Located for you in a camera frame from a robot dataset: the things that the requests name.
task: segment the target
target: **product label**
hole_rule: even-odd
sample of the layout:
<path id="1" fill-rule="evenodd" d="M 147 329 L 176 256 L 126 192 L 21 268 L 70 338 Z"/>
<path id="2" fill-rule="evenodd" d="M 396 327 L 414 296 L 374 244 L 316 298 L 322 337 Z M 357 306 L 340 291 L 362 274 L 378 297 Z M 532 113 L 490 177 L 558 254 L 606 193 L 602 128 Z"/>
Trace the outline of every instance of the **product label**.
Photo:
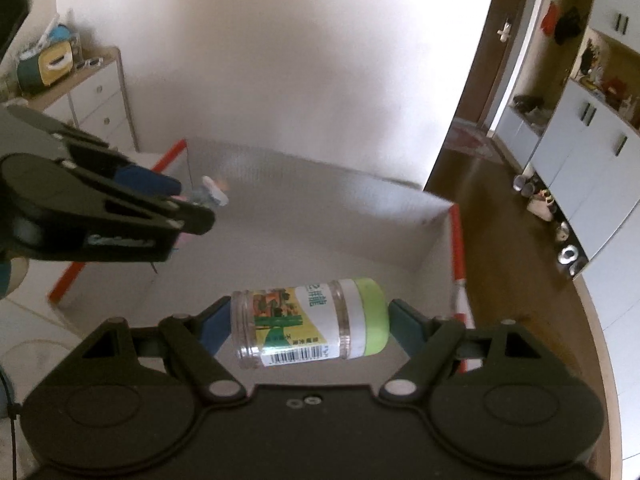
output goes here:
<path id="1" fill-rule="evenodd" d="M 340 357 L 340 328 L 325 283 L 254 294 L 254 321 L 264 366 Z"/>

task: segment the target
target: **tiled floor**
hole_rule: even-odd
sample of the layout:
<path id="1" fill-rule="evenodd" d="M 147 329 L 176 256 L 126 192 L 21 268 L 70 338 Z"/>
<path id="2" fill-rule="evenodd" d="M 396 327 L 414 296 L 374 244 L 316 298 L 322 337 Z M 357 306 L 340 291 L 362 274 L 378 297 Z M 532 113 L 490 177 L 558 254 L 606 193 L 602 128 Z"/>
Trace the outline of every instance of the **tiled floor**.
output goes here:
<path id="1" fill-rule="evenodd" d="M 507 165 L 442 150 L 426 190 L 458 202 L 467 291 L 479 327 L 516 319 L 604 399 L 595 345 L 571 281 L 558 272 L 552 226 L 526 211 Z M 592 466 L 609 477 L 609 433 Z"/>

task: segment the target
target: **rug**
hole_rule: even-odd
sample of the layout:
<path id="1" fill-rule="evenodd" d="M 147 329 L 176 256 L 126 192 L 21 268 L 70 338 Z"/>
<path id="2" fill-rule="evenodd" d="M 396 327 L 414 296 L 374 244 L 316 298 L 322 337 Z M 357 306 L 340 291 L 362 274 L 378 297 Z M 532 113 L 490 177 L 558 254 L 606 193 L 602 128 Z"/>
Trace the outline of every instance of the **rug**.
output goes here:
<path id="1" fill-rule="evenodd" d="M 503 164 L 502 158 L 484 131 L 456 120 L 451 123 L 442 147 L 465 155 L 484 158 L 495 164 Z"/>

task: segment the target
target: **clear plastic jar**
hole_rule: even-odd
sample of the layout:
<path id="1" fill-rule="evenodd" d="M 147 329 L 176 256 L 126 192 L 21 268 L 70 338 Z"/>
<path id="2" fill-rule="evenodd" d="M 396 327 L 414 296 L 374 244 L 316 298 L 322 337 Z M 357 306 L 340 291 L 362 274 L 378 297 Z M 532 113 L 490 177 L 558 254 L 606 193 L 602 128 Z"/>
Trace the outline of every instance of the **clear plastic jar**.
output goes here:
<path id="1" fill-rule="evenodd" d="M 388 309 L 369 278 L 245 290 L 232 294 L 231 331 L 243 368 L 353 359 L 385 347 Z"/>

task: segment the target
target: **drawer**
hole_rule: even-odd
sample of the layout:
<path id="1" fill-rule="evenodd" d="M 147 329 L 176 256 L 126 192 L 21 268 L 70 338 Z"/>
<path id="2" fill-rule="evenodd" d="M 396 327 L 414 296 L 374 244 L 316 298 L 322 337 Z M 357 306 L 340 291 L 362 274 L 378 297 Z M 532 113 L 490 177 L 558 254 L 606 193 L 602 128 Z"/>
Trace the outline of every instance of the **drawer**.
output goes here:
<path id="1" fill-rule="evenodd" d="M 71 104 L 69 103 L 68 95 L 63 95 L 49 108 L 44 110 L 45 115 L 53 117 L 59 120 L 61 123 L 65 123 L 67 126 L 75 126 L 74 113 L 71 110 Z"/>
<path id="2" fill-rule="evenodd" d="M 118 64 L 114 61 L 70 92 L 78 122 L 82 123 L 94 110 L 119 91 Z"/>
<path id="3" fill-rule="evenodd" d="M 131 128 L 129 127 L 129 121 L 124 119 L 115 130 L 113 130 L 107 142 L 118 149 L 121 153 L 135 152 L 136 147 L 133 143 L 133 135 L 131 134 Z"/>
<path id="4" fill-rule="evenodd" d="M 112 131 L 127 117 L 122 93 L 108 99 L 94 113 L 80 123 L 80 129 L 107 140 Z"/>

